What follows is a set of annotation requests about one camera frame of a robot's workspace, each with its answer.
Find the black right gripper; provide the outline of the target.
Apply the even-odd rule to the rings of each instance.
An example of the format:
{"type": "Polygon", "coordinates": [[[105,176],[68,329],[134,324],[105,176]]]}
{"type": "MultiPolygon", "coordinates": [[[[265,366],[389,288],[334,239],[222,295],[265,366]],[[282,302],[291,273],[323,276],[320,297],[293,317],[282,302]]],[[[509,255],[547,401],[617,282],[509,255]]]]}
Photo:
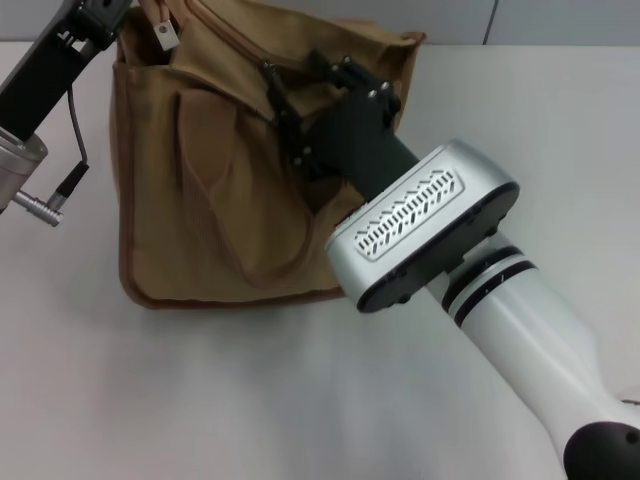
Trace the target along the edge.
{"type": "Polygon", "coordinates": [[[325,81],[350,93],[323,113],[305,135],[303,119],[289,102],[278,68],[264,61],[263,77],[280,152],[307,180],[338,176],[370,201],[419,162],[395,134],[401,101],[390,81],[349,55],[331,62],[314,49],[308,61],[325,81]]]}

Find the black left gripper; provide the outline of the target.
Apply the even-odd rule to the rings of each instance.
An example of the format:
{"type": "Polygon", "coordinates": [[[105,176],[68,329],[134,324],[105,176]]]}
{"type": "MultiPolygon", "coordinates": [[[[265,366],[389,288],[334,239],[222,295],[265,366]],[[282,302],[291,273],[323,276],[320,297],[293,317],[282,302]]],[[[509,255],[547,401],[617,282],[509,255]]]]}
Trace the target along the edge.
{"type": "Polygon", "coordinates": [[[129,0],[61,8],[1,85],[1,129],[26,141],[86,66],[115,40],[129,0]]]}

